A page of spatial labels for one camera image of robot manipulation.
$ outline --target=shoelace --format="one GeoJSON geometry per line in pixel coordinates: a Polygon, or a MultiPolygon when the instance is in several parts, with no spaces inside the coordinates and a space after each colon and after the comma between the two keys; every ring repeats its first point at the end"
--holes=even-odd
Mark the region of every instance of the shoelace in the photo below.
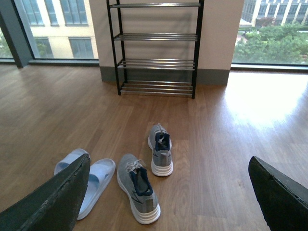
{"type": "Polygon", "coordinates": [[[139,160],[135,160],[133,163],[131,162],[127,162],[126,163],[126,171],[129,172],[134,172],[136,173],[136,169],[141,168],[142,166],[146,166],[146,164],[144,163],[143,160],[139,159],[139,160]]]}
{"type": "Polygon", "coordinates": [[[167,133],[166,129],[164,129],[160,124],[158,125],[158,129],[154,131],[154,133],[158,133],[158,132],[164,132],[167,133]]]}

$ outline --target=shoe rack shelf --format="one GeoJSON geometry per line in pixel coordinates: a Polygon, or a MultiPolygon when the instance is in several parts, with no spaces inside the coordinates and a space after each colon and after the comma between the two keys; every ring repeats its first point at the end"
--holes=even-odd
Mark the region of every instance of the shoe rack shelf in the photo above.
{"type": "Polygon", "coordinates": [[[112,50],[115,65],[115,77],[118,94],[121,93],[145,93],[155,95],[184,95],[195,97],[198,58],[200,49],[200,38],[203,18],[204,0],[199,2],[183,2],[183,3],[132,3],[121,4],[120,0],[116,0],[116,4],[107,2],[108,19],[110,26],[110,35],[112,41],[112,50]],[[180,34],[180,33],[124,33],[122,26],[122,8],[161,8],[161,7],[197,7],[198,16],[196,24],[196,33],[180,34]],[[111,9],[117,9],[119,34],[114,36],[113,21],[111,17],[111,9]],[[116,57],[116,44],[120,41],[122,50],[122,59],[118,62],[116,57]],[[185,41],[194,43],[194,55],[191,60],[181,59],[131,59],[125,55],[124,41],[185,41]],[[124,81],[122,85],[119,82],[119,70],[124,70],[124,81]],[[160,69],[160,70],[179,70],[191,71],[191,82],[172,82],[172,81],[133,81],[128,79],[127,69],[160,69]]]}

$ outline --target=beige building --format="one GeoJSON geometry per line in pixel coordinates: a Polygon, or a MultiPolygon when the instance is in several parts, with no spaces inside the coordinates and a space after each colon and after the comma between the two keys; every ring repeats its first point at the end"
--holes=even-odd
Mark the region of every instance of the beige building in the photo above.
{"type": "Polygon", "coordinates": [[[275,24],[308,22],[308,0],[245,0],[242,18],[252,26],[260,26],[258,20],[273,17],[275,24]]]}
{"type": "Polygon", "coordinates": [[[36,58],[98,59],[89,0],[15,0],[36,58]]]}

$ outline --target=green foliage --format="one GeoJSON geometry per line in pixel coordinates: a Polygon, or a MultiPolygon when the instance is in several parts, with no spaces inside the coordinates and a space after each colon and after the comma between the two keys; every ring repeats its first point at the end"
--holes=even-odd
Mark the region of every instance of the green foliage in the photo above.
{"type": "Polygon", "coordinates": [[[308,33],[300,24],[266,26],[237,42],[233,62],[251,64],[308,64],[308,33]]]}
{"type": "Polygon", "coordinates": [[[0,31],[0,58],[12,58],[11,51],[3,36],[2,31],[0,31]]]}

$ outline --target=gray sneaker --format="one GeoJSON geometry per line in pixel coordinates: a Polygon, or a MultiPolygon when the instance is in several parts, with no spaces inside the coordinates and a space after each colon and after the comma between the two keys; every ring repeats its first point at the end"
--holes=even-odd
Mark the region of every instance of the gray sneaker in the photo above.
{"type": "Polygon", "coordinates": [[[152,149],[152,172],[159,176],[169,176],[173,171],[171,156],[171,139],[160,124],[154,125],[148,138],[149,147],[152,149]]]}
{"type": "Polygon", "coordinates": [[[160,206],[141,163],[132,154],[124,155],[117,168],[117,182],[129,198],[135,219],[146,225],[159,218],[160,206]]]}

